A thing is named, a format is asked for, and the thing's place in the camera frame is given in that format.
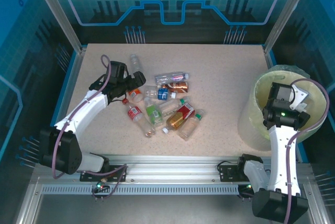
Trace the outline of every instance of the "red bottle cap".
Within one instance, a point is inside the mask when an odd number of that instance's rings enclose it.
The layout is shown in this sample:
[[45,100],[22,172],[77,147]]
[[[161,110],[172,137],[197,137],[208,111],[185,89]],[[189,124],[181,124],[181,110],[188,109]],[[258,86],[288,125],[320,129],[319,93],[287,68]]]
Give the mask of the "red bottle cap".
[[124,100],[122,100],[122,103],[125,105],[126,103],[129,103],[129,100],[125,98]]

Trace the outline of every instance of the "speckled countertop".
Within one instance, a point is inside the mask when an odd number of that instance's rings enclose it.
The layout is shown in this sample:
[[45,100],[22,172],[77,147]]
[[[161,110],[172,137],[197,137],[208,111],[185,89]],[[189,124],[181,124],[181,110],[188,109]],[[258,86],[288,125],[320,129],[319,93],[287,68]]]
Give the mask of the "speckled countertop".
[[[102,54],[130,66],[136,54],[143,65],[146,85],[154,75],[172,71],[190,74],[190,104],[206,115],[188,142],[161,128],[148,139],[129,119],[125,106],[115,102],[101,111],[80,139],[83,151],[120,155],[270,156],[248,147],[240,139],[237,122],[253,80],[267,70],[261,46],[205,44],[89,44],[73,92],[69,111],[85,96],[88,87],[106,72]],[[138,104],[144,111],[144,102]]]

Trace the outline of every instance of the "enclosure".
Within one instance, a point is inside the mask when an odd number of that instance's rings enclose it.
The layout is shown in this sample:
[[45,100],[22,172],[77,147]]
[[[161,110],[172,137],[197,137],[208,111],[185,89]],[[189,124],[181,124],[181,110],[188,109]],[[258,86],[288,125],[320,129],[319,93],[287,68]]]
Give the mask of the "enclosure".
[[[297,178],[308,211],[296,223],[333,223],[335,0],[1,0],[1,223],[268,223],[222,182],[217,165],[251,148],[238,121],[255,80],[294,65],[330,98],[320,129],[297,145]],[[85,129],[80,148],[127,164],[125,181],[101,202],[82,174],[54,180],[39,163],[42,128],[54,126],[106,73],[101,55],[130,65],[146,85],[160,73],[190,74],[191,104],[206,115],[189,141],[140,136],[120,102]],[[139,105],[145,111],[144,104]]]

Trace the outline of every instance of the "beverage bottle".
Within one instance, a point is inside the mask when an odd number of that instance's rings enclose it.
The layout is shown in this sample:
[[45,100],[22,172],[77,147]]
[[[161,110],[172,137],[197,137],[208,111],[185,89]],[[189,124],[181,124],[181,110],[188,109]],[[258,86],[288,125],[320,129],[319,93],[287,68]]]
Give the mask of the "beverage bottle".
[[188,82],[174,82],[170,84],[159,84],[158,88],[167,88],[170,92],[187,93]]
[[168,100],[176,98],[176,92],[170,92],[167,88],[157,88],[156,86],[147,85],[145,89],[147,97],[154,97],[159,100]]
[[194,113],[195,110],[189,103],[184,104],[167,119],[163,132],[167,134],[170,130],[177,130],[189,117],[192,117]]
[[173,82],[180,82],[188,80],[188,73],[184,72],[171,72],[155,76],[156,84],[169,84]]
[[141,110],[134,104],[130,103],[126,98],[122,100],[122,103],[127,107],[127,113],[129,118],[136,123],[148,138],[151,138],[155,134],[155,129],[147,121]]
[[149,97],[145,97],[144,104],[146,106],[146,111],[149,116],[149,121],[153,126],[160,126],[163,124],[163,117],[159,107],[151,101]]
[[159,105],[159,108],[162,112],[162,115],[167,116],[167,115],[170,115],[170,114],[174,113],[183,104],[189,103],[189,101],[190,101],[190,98],[188,96],[185,96],[181,99],[172,99],[172,100],[169,100],[169,101]]
[[[136,55],[131,55],[130,56],[130,62],[131,62],[131,71],[133,73],[140,71],[143,73],[143,69],[140,63],[140,60],[138,59],[138,57]],[[139,89],[133,89],[132,91],[128,92],[129,96],[131,97],[131,99],[135,102],[138,103],[140,102],[144,96],[141,93],[141,91]]]
[[178,130],[178,135],[183,138],[185,141],[187,141],[194,130],[198,127],[200,120],[205,115],[205,112],[203,110],[196,110],[195,115],[191,118],[189,118],[185,124],[181,126]]

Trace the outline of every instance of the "blue label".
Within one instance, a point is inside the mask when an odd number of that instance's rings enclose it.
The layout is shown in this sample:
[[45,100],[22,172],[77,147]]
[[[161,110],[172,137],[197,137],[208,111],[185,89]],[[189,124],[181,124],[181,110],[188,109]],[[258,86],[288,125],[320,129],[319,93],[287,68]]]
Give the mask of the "blue label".
[[166,88],[160,88],[158,89],[158,95],[157,98],[159,100],[167,100],[169,95],[169,90]]

